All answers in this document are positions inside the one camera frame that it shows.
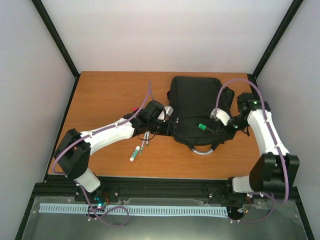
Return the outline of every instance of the gray wall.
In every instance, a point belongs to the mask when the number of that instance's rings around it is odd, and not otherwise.
[[[292,0],[43,0],[79,71],[252,73]]]
[[[42,182],[73,77],[31,0],[0,1],[0,238]]]
[[[258,78],[278,133],[300,158],[295,184],[320,239],[320,1],[304,1]]]

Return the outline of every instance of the wooden table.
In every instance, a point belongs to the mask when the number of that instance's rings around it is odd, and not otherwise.
[[[101,72],[81,73],[60,140],[66,131],[93,130],[122,118],[139,107],[152,80],[154,98],[168,105],[167,92],[174,76],[213,77],[222,84],[234,78],[245,78],[245,73],[210,72]],[[251,92],[245,82],[233,82],[229,87],[235,97],[231,107],[238,114],[236,97]],[[139,154],[134,162],[129,158],[141,140],[136,137],[118,141],[102,148],[90,157],[89,167],[97,176],[158,177],[183,179],[227,179],[248,175],[259,159],[259,149],[253,131],[250,137],[238,132],[233,140],[221,144],[214,153],[200,156],[187,146],[176,142],[173,137],[156,136]]]

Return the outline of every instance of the wooden tabletop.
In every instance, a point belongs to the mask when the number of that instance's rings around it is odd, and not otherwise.
[[[175,76],[212,77],[222,84],[234,78],[245,78],[245,73],[210,72],[108,72],[84,71],[81,73],[60,140],[66,131],[93,130],[131,113],[143,102],[148,81],[152,80],[154,98],[164,106],[169,104],[167,92]],[[231,107],[237,115],[236,98],[243,92],[250,93],[245,82],[233,82],[229,87],[235,96]],[[97,151],[90,157],[89,167],[97,176],[158,177],[183,179],[227,179],[248,175],[259,159],[259,149],[253,131],[250,137],[238,132],[233,140],[221,144],[214,153],[201,156],[174,140],[173,137],[156,136],[139,154],[129,161],[136,146],[137,137],[121,140]],[[197,147],[206,150],[208,146]]]

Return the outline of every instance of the glue stick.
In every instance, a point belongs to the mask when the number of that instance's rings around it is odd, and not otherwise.
[[[131,155],[131,157],[130,157],[130,161],[131,161],[131,162],[133,162],[133,161],[135,160],[135,158],[136,158],[139,150],[140,150],[140,146],[136,146],[136,147],[135,147],[135,150],[133,151],[133,153],[132,153],[132,155]]]

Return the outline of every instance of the gray floor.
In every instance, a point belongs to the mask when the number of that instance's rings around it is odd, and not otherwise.
[[[88,221],[83,214],[36,213],[35,203],[23,239],[28,240],[303,240],[307,239],[294,203],[277,206],[272,215],[258,223],[233,223],[215,217],[132,216],[123,227],[111,228]],[[251,206],[243,220],[263,217],[270,205]],[[119,224],[124,216],[104,220]]]

